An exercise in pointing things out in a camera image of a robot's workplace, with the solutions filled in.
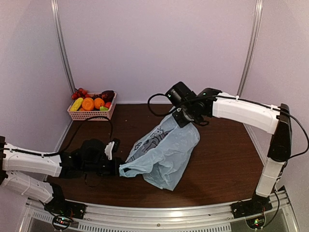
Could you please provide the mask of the light blue printed plastic bag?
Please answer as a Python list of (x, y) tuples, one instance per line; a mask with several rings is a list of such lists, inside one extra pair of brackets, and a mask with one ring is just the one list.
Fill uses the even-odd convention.
[(173, 191), (200, 140), (191, 123), (183, 128), (173, 116), (166, 116), (148, 134), (136, 141), (124, 164), (119, 167), (122, 177), (142, 175), (159, 189)]

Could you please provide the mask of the red lychee bunch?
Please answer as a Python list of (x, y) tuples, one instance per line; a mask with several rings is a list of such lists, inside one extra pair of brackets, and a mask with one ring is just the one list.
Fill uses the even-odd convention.
[(75, 92), (72, 94), (71, 99), (76, 100), (78, 98), (85, 99), (85, 98), (89, 98), (89, 97), (90, 97), (90, 95), (88, 94), (87, 90), (85, 90), (83, 88), (79, 88), (79, 89), (76, 89)]

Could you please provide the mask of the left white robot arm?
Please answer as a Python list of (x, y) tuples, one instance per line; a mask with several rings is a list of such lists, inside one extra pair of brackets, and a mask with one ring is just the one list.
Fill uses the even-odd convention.
[(123, 161), (114, 157), (119, 139), (104, 144), (98, 139), (86, 140), (72, 152), (46, 153), (21, 149), (0, 138), (0, 185), (27, 195), (50, 206), (60, 215), (70, 207), (60, 186), (36, 180), (28, 173), (62, 179), (80, 178), (84, 174), (118, 175)]

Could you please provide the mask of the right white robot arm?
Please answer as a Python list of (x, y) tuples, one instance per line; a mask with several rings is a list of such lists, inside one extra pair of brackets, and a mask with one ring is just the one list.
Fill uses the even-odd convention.
[(266, 205), (288, 159), (291, 156), (292, 130), (289, 107), (254, 103), (214, 88), (206, 88), (199, 94), (183, 82), (176, 83), (166, 93), (175, 107), (173, 117), (180, 127), (193, 122), (207, 125), (205, 117), (233, 120), (258, 128), (271, 135), (266, 163), (257, 184), (256, 196), (248, 201), (248, 210), (258, 213)]

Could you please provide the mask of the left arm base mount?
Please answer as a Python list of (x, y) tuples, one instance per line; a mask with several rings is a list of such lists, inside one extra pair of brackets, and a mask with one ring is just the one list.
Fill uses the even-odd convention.
[(45, 203), (45, 209), (56, 215), (66, 216), (68, 218), (83, 219), (86, 205), (67, 201), (61, 186), (51, 183), (52, 199)]

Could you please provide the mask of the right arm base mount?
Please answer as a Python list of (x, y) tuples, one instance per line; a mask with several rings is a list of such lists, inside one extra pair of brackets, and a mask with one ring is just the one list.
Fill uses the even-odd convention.
[(249, 200), (238, 201), (231, 204), (231, 211), (234, 218), (248, 217), (256, 214), (262, 214), (271, 210), (272, 204), (270, 197), (261, 197), (256, 194)]

